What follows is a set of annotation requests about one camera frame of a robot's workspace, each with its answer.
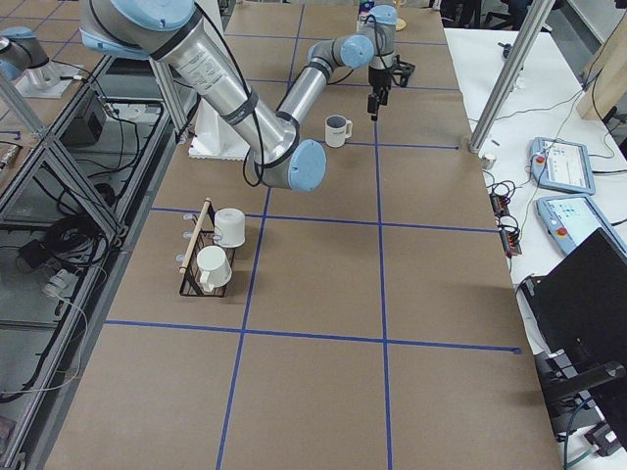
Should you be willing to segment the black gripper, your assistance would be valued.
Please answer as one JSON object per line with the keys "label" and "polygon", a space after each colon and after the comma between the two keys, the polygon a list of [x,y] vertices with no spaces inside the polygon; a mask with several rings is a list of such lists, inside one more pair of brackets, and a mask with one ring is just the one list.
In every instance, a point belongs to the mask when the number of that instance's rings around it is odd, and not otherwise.
{"label": "black gripper", "polygon": [[379,105],[388,104],[392,78],[386,69],[369,68],[368,83],[372,90],[367,99],[367,112],[371,120],[378,120]]}

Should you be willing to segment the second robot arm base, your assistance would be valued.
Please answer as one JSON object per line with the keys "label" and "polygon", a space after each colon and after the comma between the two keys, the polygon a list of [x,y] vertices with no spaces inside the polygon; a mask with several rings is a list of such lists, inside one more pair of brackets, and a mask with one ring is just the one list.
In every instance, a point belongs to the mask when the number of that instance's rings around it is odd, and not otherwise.
{"label": "second robot arm base", "polygon": [[25,26],[1,31],[1,75],[26,98],[60,99],[72,82],[83,80],[74,65],[53,62]]}

